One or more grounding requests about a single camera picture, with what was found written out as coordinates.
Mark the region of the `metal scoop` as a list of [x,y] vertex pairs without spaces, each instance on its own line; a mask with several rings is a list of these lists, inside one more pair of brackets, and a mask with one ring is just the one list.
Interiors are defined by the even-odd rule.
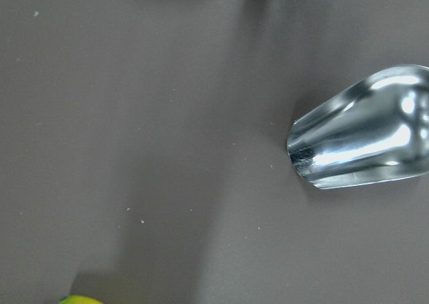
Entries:
[[341,91],[294,122],[286,151],[319,189],[428,174],[428,67],[393,66]]

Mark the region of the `yellow lemon lower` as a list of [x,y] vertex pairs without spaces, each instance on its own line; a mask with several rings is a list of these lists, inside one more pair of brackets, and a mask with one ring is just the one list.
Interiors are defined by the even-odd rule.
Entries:
[[103,304],[103,302],[83,295],[68,295],[58,302],[59,304]]

